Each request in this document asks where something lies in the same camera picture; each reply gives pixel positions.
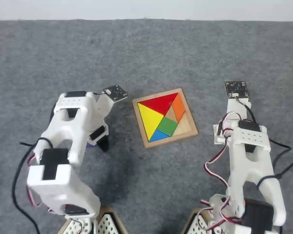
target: blue triangle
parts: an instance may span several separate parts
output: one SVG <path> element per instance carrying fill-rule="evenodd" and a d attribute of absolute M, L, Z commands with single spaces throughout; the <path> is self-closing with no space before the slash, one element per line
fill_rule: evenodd
<path fill-rule="evenodd" d="M 169 137 L 169 136 L 166 135 L 165 133 L 162 133 L 161 131 L 156 130 L 153 133 L 153 136 L 151 137 L 149 142 L 153 142 L 153 141 L 156 141 L 156 140 L 161 140 L 161 139 L 164 139 L 164 138 L 167 138 L 167 137 Z"/>

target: tangram puzzle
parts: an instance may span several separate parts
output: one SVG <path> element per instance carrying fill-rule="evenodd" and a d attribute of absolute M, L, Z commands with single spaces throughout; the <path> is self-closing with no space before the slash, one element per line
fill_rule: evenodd
<path fill-rule="evenodd" d="M 198 134 L 181 89 L 132 101 L 146 148 Z"/>

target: wooden frame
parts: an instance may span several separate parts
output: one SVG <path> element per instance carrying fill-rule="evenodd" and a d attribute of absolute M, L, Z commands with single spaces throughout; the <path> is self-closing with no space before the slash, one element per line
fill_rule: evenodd
<path fill-rule="evenodd" d="M 184 115 L 187 115 L 187 119 L 188 119 L 188 122 L 189 122 L 191 130 L 188 131 L 188 132 L 179 134 L 179 135 L 167 137 L 165 139 L 157 140 L 157 141 L 154 141 L 154 142 L 149 142 L 147 140 L 147 134 L 146 134 L 145 128 L 143 126 L 142 118 L 141 118 L 140 111 L 139 111 L 139 108 L 138 108 L 138 102 L 145 101 L 145 100 L 152 99 L 152 98 L 158 98 L 158 97 L 169 95 L 169 94 L 175 94 L 175 93 L 179 93 L 179 95 L 181 97 L 181 100 L 182 100 L 183 105 L 184 105 L 185 110 L 186 110 Z M 166 92 L 162 92 L 162 93 L 158 93 L 158 94 L 149 95 L 149 96 L 146 96 L 146 97 L 137 98 L 137 99 L 132 100 L 132 104 L 133 104 L 133 109 L 134 109 L 134 112 L 135 112 L 135 115 L 136 115 L 136 118 L 137 118 L 137 121 L 138 121 L 140 133 L 141 133 L 141 136 L 142 136 L 142 141 L 143 141 L 143 144 L 144 144 L 144 146 L 146 148 L 151 148 L 151 147 L 154 147 L 154 146 L 170 143 L 170 142 L 173 142 L 173 141 L 176 141 L 176 140 L 180 140 L 180 139 L 183 139 L 183 138 L 195 136 L 195 135 L 198 134 L 198 130 L 197 130 L 196 126 L 195 126 L 191 111 L 190 111 L 190 109 L 188 107 L 188 103 L 186 101 L 186 98 L 185 98 L 184 93 L 182 92 L 181 88 L 166 91 Z"/>

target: yellow triangle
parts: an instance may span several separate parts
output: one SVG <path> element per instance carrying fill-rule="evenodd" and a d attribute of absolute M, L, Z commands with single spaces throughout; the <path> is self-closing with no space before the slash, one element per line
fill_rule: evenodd
<path fill-rule="evenodd" d="M 138 103 L 138 107 L 146 130 L 147 139 L 150 140 L 164 116 L 140 103 Z"/>

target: white wall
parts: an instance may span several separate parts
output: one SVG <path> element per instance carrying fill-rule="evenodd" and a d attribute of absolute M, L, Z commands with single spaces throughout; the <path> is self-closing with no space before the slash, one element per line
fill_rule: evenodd
<path fill-rule="evenodd" d="M 293 0 L 0 0 L 0 20 L 293 21 Z"/>

